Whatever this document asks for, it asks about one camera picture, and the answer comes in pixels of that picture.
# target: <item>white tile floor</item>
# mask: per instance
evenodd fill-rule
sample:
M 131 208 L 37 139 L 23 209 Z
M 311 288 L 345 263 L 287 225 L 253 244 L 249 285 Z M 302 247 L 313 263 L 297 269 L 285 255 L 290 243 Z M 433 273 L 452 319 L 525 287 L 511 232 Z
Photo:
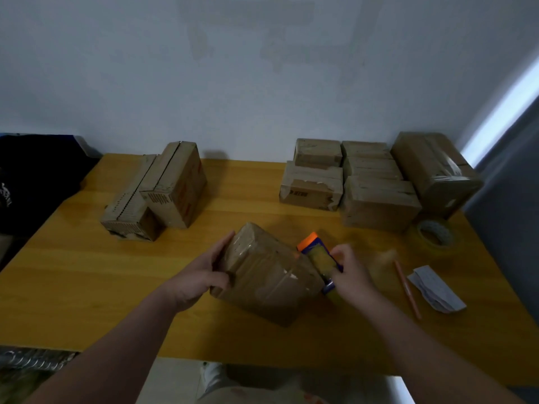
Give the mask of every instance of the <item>white tile floor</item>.
M 158 358 L 137 404 L 196 403 L 204 392 L 199 368 L 199 361 Z M 352 377 L 251 366 L 230 366 L 229 376 L 249 387 L 301 388 L 330 404 L 414 404 L 400 377 Z

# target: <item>yellow wooden tabletop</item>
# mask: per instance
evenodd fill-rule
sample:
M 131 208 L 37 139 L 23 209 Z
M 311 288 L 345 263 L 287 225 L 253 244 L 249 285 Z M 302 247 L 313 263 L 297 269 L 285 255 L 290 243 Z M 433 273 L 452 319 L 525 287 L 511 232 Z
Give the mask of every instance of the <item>yellow wooden tabletop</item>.
M 394 248 L 406 274 L 429 263 L 468 308 L 438 313 L 413 289 L 424 318 L 420 326 L 506 385 L 539 385 L 539 331 L 461 213 L 451 220 L 459 237 L 455 253 L 429 255 L 398 234 L 343 227 L 338 212 L 280 204 L 282 163 L 203 160 L 208 185 L 189 229 L 169 228 L 153 243 L 119 241 L 99 217 L 139 159 L 105 155 L 84 188 L 0 273 L 0 344 L 83 350 L 219 237 L 252 221 L 290 245 L 312 231 L 328 247 L 349 242 L 366 261 Z M 376 272 L 374 280 L 413 316 L 391 267 Z M 323 296 L 284 329 L 204 295 L 177 315 L 159 354 L 394 374 L 367 322 Z

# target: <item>cardboard box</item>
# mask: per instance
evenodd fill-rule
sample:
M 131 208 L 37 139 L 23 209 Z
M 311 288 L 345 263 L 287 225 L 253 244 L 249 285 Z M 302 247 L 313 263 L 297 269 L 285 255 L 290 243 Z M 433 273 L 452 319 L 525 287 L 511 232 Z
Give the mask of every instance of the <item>cardboard box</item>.
M 336 140 L 298 139 L 294 150 L 294 164 L 302 167 L 339 167 L 341 144 Z
M 286 162 L 279 201 L 302 207 L 335 211 L 342 197 L 342 169 L 314 169 Z
M 148 207 L 167 227 L 187 228 L 206 184 L 196 143 L 169 143 L 141 183 Z
M 341 204 L 346 227 L 404 231 L 421 211 L 410 182 L 350 176 Z
M 217 269 L 230 275 L 232 288 L 212 296 L 289 326 L 324 287 L 309 258 L 248 222 L 232 239 Z
M 389 160 L 393 158 L 386 143 L 343 141 L 341 151 L 343 160 L 347 157 Z
M 163 225 L 138 192 L 156 157 L 142 156 L 141 166 L 129 185 L 105 208 L 101 224 L 112 235 L 126 240 L 155 241 L 163 230 Z
M 481 177 L 441 133 L 401 132 L 391 153 L 414 184 L 426 213 L 447 218 L 483 186 Z
M 348 176 L 372 176 L 381 179 L 403 180 L 395 160 L 347 157 L 342 164 L 343 179 Z

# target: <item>roll of tape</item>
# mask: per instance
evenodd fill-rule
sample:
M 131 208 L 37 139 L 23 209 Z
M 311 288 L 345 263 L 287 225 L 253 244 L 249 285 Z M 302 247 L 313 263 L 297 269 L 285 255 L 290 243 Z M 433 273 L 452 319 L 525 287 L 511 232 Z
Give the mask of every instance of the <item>roll of tape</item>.
M 406 237 L 415 250 L 430 256 L 444 256 L 456 251 L 456 233 L 441 218 L 420 218 L 408 228 Z

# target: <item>bright light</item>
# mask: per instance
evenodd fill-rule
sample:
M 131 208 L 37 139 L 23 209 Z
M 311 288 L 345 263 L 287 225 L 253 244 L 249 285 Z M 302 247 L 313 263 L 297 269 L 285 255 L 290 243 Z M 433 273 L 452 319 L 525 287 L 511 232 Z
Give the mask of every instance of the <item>bright light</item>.
M 494 110 L 462 149 L 462 155 L 475 167 L 503 134 L 539 96 L 539 57 L 509 88 Z

